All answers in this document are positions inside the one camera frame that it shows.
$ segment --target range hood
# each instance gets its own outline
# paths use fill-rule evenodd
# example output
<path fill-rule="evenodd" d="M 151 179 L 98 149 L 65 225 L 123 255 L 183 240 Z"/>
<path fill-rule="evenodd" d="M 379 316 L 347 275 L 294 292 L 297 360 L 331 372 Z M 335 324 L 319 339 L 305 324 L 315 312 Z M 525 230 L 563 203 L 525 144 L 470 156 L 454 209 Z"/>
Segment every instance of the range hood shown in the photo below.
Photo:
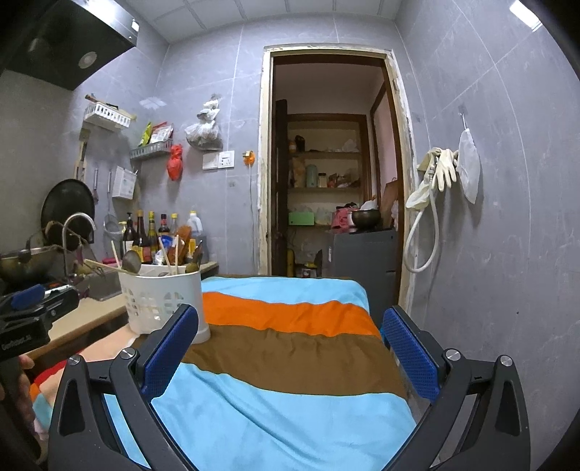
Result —
<path fill-rule="evenodd" d="M 137 45 L 139 25 L 113 0 L 58 0 L 20 43 L 7 67 L 74 90 Z"/>

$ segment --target green box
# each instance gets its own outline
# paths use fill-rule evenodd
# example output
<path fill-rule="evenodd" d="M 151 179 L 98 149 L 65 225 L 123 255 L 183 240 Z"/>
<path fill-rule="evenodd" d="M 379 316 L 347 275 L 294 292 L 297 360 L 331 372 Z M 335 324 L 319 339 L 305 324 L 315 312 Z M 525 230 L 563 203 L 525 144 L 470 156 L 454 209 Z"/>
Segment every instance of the green box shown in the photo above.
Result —
<path fill-rule="evenodd" d="M 288 213 L 289 226 L 314 226 L 314 213 L 290 212 Z"/>

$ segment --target frying pan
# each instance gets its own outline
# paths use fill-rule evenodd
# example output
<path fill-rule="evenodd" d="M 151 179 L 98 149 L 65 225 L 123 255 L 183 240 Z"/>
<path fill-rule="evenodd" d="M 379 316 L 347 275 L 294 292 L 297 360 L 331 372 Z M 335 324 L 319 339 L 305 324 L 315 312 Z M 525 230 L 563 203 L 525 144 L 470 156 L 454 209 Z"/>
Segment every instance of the frying pan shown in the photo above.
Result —
<path fill-rule="evenodd" d="M 48 192 L 42 205 L 40 216 L 41 227 L 46 227 L 50 221 L 58 221 L 64 224 L 67 218 L 76 212 L 86 213 L 94 220 L 95 201 L 87 185 L 80 180 L 69 178 L 57 183 Z M 92 228 L 87 220 L 76 218 L 69 224 L 69 228 L 82 238 L 92 242 L 92 238 L 90 237 Z M 58 224 L 52 226 L 48 230 L 48 233 L 44 234 L 46 243 L 62 245 L 62 229 L 62 226 Z M 78 238 L 72 234 L 67 234 L 67 250 L 73 251 L 78 246 Z"/>

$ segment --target white door frame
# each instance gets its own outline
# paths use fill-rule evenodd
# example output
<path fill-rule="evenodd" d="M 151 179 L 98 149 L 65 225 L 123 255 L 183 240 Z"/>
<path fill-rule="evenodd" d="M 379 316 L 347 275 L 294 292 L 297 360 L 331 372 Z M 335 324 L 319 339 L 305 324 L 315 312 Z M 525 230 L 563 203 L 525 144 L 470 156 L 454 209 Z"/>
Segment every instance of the white door frame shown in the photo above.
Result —
<path fill-rule="evenodd" d="M 398 69 L 393 51 L 370 48 L 351 44 L 283 44 L 267 47 L 264 50 L 262 62 L 262 80 L 260 83 L 260 118 L 258 138 L 258 274 L 271 274 L 271 244 L 270 232 L 270 150 L 271 150 L 271 114 L 273 110 L 272 86 L 274 72 L 274 57 L 303 54 L 333 54 L 365 56 L 383 59 L 389 74 L 389 83 L 393 92 L 397 113 L 397 125 L 400 137 L 401 158 L 403 161 L 403 189 L 405 201 L 416 189 L 418 177 L 414 149 L 411 112 L 407 103 L 405 86 Z M 403 236 L 408 236 L 411 213 L 405 209 L 405 227 Z M 403 265 L 399 304 L 408 313 L 411 311 L 415 275 Z"/>

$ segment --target gray tiled wall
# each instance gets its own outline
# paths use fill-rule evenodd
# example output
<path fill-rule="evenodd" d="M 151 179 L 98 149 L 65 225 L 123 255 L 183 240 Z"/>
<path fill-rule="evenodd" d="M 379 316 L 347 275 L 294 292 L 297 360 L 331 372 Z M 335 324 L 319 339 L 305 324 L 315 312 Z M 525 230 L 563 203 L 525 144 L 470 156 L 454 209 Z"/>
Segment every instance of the gray tiled wall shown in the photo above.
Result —
<path fill-rule="evenodd" d="M 263 49 L 304 42 L 340 42 L 393 50 L 414 117 L 415 139 L 422 147 L 428 146 L 418 88 L 392 21 L 351 15 L 287 15 L 223 27 L 172 44 L 155 93 L 168 103 L 160 116 L 173 121 L 176 139 L 184 145 L 184 173 L 181 181 L 171 182 L 165 172 L 165 160 L 144 162 L 143 205 L 155 211 L 177 211 L 182 222 L 194 206 L 208 233 L 210 253 L 222 272 L 255 273 L 257 266 L 257 244 L 252 240 L 258 236 L 258 166 L 254 165 L 250 173 L 243 164 L 242 152 L 258 147 Z M 212 93 L 222 95 L 218 123 L 224 149 L 235 151 L 235 167 L 226 171 L 202 171 L 202 154 L 184 139 L 183 129 L 197 121 L 196 113 Z"/>
<path fill-rule="evenodd" d="M 457 148 L 464 107 L 482 170 L 474 206 L 459 185 L 438 199 L 441 252 L 418 277 L 414 317 L 444 347 L 513 356 L 535 469 L 580 405 L 580 82 L 546 29 L 532 32 L 511 3 L 408 0 L 396 23 L 430 144 Z"/>
<path fill-rule="evenodd" d="M 123 5 L 133 15 L 130 7 Z M 0 220 L 5 230 L 0 252 L 24 247 L 28 236 L 40 229 L 40 212 L 48 191 L 59 181 L 73 176 L 78 158 L 78 135 L 89 102 L 87 93 L 118 104 L 137 114 L 137 122 L 120 133 L 96 126 L 86 151 L 86 182 L 93 184 L 99 169 L 99 203 L 96 206 L 97 258 L 112 256 L 110 241 L 104 237 L 103 219 L 108 212 L 107 178 L 117 165 L 130 168 L 129 150 L 139 144 L 140 135 L 153 112 L 139 101 L 152 96 L 168 48 L 167 42 L 139 16 L 137 47 L 108 63 L 75 91 L 12 71 L 0 76 Z M 112 202 L 111 211 L 126 218 L 133 205 Z"/>

